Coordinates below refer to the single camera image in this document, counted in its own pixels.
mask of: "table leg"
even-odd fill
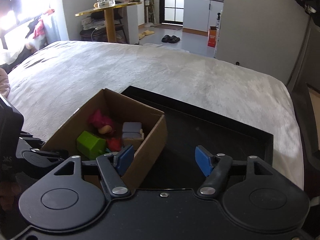
[[[107,8],[104,10],[104,19],[106,20],[108,42],[116,43],[117,38],[116,38],[113,8]]]

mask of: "blue gripper pad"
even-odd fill
[[[114,156],[114,161],[117,159],[115,169],[120,176],[123,176],[134,158],[134,149],[132,145],[124,147],[117,155]]]
[[[196,147],[196,150],[195,150],[196,162],[197,162],[199,168],[201,169],[202,173],[206,177],[208,177],[213,170],[213,167],[211,166],[211,161],[210,161],[210,157],[212,157],[212,156],[213,155],[211,153],[209,153],[201,145]]]

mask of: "white blanket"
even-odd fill
[[[44,140],[100,89],[122,92],[133,85],[273,134],[273,167],[303,188],[292,101],[269,75],[162,48],[61,41],[26,59],[9,81],[8,99],[24,115],[23,129]]]

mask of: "black slipper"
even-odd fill
[[[169,35],[166,35],[166,36],[164,36],[164,37],[162,38],[161,41],[164,42],[164,43],[167,43],[170,38],[171,38],[171,37],[170,37]]]
[[[180,41],[180,38],[177,37],[177,36],[172,36],[170,39],[169,39],[169,43],[177,43],[178,41]]]

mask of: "person's hand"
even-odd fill
[[[15,182],[0,182],[0,205],[4,211],[11,210],[14,196],[21,193],[20,186]]]

